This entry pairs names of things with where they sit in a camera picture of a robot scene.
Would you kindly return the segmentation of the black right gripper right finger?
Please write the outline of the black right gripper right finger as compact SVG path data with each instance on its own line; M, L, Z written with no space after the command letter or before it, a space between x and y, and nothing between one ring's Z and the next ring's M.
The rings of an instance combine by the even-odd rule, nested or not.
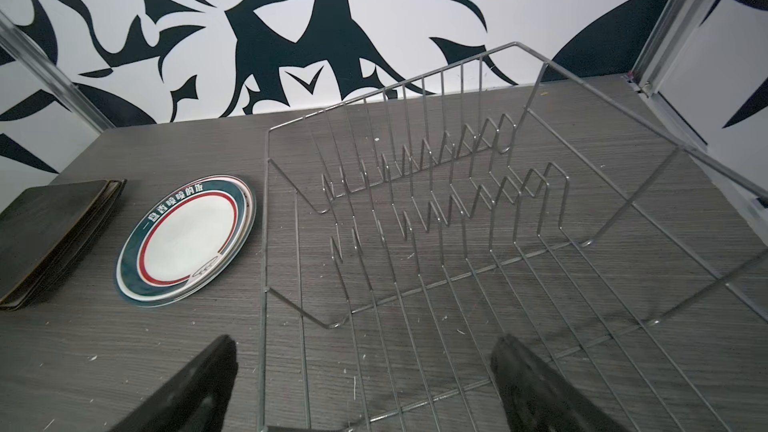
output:
M512 431L626 429L510 334L494 345L490 368Z

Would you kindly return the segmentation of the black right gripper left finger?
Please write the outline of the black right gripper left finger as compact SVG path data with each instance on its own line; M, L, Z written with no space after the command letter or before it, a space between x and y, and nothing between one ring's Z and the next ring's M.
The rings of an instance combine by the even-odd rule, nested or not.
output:
M220 431L238 373L236 342L213 340L114 431Z

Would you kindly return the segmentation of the round white plate green rim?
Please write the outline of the round white plate green rim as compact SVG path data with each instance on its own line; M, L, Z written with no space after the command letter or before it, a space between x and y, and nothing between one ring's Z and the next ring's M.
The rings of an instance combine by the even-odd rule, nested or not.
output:
M147 308L194 294L237 256L257 210L252 189L232 175L198 178L173 190L126 239L115 270L119 294Z

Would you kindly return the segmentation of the black plate orange rim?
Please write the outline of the black plate orange rim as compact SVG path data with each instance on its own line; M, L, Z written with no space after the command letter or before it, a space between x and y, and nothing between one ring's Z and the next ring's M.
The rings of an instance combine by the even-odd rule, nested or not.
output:
M98 238L127 181L32 187L1 213L1 308L47 299Z

